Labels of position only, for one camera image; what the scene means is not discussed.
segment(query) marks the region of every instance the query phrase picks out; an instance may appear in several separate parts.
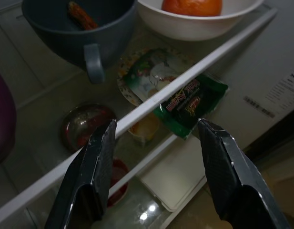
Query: white bowl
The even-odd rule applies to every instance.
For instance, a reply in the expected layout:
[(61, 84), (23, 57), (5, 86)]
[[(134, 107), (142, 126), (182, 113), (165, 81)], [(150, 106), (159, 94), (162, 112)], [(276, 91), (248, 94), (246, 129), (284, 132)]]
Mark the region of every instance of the white bowl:
[(223, 0), (221, 16), (193, 17), (161, 10), (163, 0), (138, 0), (143, 21), (158, 33), (182, 41), (202, 41), (228, 32), (264, 0)]

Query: food wrapper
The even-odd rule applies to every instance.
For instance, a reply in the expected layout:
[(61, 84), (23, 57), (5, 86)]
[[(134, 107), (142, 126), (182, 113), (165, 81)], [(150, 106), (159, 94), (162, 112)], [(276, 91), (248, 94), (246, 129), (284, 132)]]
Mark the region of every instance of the food wrapper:
[[(163, 49), (150, 50), (135, 62), (124, 81), (146, 101), (190, 67)], [(204, 73), (160, 104), (154, 113), (171, 131), (186, 139), (198, 119), (214, 110), (227, 90), (227, 85)]]

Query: purple object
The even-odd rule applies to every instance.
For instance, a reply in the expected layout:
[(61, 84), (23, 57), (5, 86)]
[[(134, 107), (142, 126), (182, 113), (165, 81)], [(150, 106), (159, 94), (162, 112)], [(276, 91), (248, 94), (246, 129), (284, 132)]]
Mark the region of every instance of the purple object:
[(15, 143), (17, 114), (9, 88), (0, 75), (0, 163)]

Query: orange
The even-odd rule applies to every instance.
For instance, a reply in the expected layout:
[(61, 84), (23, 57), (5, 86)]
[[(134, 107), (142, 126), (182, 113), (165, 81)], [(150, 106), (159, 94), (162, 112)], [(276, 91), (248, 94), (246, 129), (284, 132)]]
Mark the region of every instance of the orange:
[(188, 16), (219, 16), (222, 0), (164, 0), (162, 10)]

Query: bowl handle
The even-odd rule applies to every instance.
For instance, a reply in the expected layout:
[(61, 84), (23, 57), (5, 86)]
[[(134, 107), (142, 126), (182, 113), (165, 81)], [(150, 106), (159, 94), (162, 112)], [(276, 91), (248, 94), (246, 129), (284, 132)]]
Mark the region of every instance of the bowl handle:
[(103, 83), (105, 79), (98, 44), (84, 46), (86, 71), (91, 83)]

